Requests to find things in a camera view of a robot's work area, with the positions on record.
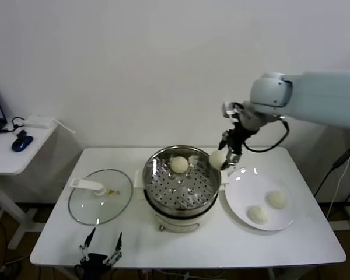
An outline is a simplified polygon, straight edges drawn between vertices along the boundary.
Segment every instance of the glass pot lid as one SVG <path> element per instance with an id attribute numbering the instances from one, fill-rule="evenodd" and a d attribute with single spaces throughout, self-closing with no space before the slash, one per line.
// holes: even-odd
<path id="1" fill-rule="evenodd" d="M 93 190 L 74 188 L 69 197 L 69 212 L 83 225 L 101 225 L 117 217 L 131 200 L 133 186 L 122 171 L 104 169 L 89 174 L 85 180 L 101 183 L 106 194 L 96 195 Z"/>

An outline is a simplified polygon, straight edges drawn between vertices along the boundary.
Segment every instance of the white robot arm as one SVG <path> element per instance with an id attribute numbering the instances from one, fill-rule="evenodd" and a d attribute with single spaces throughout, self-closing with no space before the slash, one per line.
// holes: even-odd
<path id="1" fill-rule="evenodd" d="M 225 103 L 222 110 L 234 125 L 234 129 L 223 133 L 219 144 L 219 149 L 228 146 L 222 166 L 225 169 L 239 161 L 242 146 L 249 149 L 245 144 L 247 138 L 263 125 L 280 120 L 287 133 L 271 148 L 278 146 L 289 133 L 289 125 L 282 116 L 350 128 L 350 71 L 303 75 L 265 73 L 253 83 L 250 101 Z"/>

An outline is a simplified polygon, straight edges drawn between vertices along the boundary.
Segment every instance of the white cable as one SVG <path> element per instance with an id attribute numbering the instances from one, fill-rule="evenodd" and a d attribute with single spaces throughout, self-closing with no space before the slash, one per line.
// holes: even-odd
<path id="1" fill-rule="evenodd" d="M 30 257 L 30 255 L 26 255 L 26 256 L 24 256 L 24 257 L 22 257 L 22 258 L 18 258 L 17 260 L 15 260 L 15 261 L 8 261 L 8 262 L 6 262 L 6 263 L 4 263 L 3 265 L 8 265 L 8 264 L 14 264 L 14 263 L 18 263 L 19 261 L 22 261 L 22 260 L 24 260 L 25 258 L 28 258 L 28 257 Z"/>
<path id="2" fill-rule="evenodd" d="M 203 272 L 204 272 L 204 274 L 205 274 L 207 277 L 210 277 L 210 278 L 219 278 L 219 277 L 221 277 L 224 273 L 226 273 L 226 271 L 224 270 L 224 271 L 222 271 L 220 274 L 215 275 L 215 276 L 212 276 L 212 275 L 208 274 L 206 271 L 203 271 Z"/>
<path id="3" fill-rule="evenodd" d="M 71 132 L 71 133 L 76 133 L 74 130 L 71 130 L 70 128 L 68 128 L 66 125 L 64 125 L 62 122 L 60 122 L 58 119 L 56 118 L 52 118 L 53 121 L 55 121 L 56 123 L 58 123 L 60 126 L 62 126 L 63 128 L 65 128 L 67 131 Z"/>
<path id="4" fill-rule="evenodd" d="M 333 202 L 334 202 L 335 199 L 336 199 L 336 196 L 337 196 L 337 193 L 338 193 L 338 189 L 340 188 L 341 181 L 342 181 L 342 179 L 344 178 L 344 176 L 345 176 L 345 174 L 346 174 L 346 171 L 347 171 L 348 168 L 349 168 L 349 164 L 350 164 L 350 157 L 349 157 L 349 159 L 348 159 L 348 163 L 346 164 L 346 168 L 345 168 L 343 174 L 341 175 L 341 177 L 340 177 L 339 180 L 338 180 L 336 191 L 334 192 L 334 195 L 333 195 L 333 198 L 332 198 L 332 201 L 331 201 L 331 205 L 329 206 L 329 209 L 328 209 L 327 219 L 328 219 L 329 214 L 330 214 L 330 212 L 331 212 L 331 209 L 332 209 L 332 206 L 333 206 Z"/>
<path id="5" fill-rule="evenodd" d="M 172 272 L 164 272 L 162 270 L 157 270 L 158 272 L 161 272 L 163 274 L 168 274 L 168 275 L 176 275 L 176 276 L 181 276 L 181 277 L 185 277 L 185 276 L 189 276 L 190 278 L 195 278 L 195 279 L 204 279 L 204 280 L 215 280 L 215 278 L 204 278 L 204 277 L 198 277 L 198 276 L 190 276 L 190 275 L 186 275 L 186 274 L 179 274 L 179 273 L 172 273 Z"/>

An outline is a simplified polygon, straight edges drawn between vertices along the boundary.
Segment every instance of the blue mouse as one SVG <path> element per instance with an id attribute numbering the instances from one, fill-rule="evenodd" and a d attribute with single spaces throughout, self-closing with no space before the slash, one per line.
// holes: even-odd
<path id="1" fill-rule="evenodd" d="M 27 146 L 31 144 L 33 139 L 34 138 L 32 136 L 28 136 L 28 135 L 18 138 L 16 141 L 13 142 L 12 150 L 15 152 L 23 151 Z"/>

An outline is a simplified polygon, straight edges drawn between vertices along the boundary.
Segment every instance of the steamed bun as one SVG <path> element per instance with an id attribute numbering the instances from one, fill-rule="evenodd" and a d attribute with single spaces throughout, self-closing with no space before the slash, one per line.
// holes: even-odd
<path id="1" fill-rule="evenodd" d="M 173 172 L 181 174 L 187 171 L 189 163 L 186 158 L 182 156 L 174 157 L 170 161 L 170 168 Z"/>
<path id="2" fill-rule="evenodd" d="M 220 170 L 223 163 L 226 161 L 227 152 L 225 150 L 216 150 L 209 156 L 209 163 L 211 167 Z"/>
<path id="3" fill-rule="evenodd" d="M 247 211 L 247 215 L 254 223 L 259 225 L 267 223 L 268 220 L 266 209 L 259 205 L 251 206 Z"/>
<path id="4" fill-rule="evenodd" d="M 270 206 L 277 209 L 284 209 L 288 206 L 288 199 L 283 191 L 271 191 L 267 194 L 267 201 Z"/>

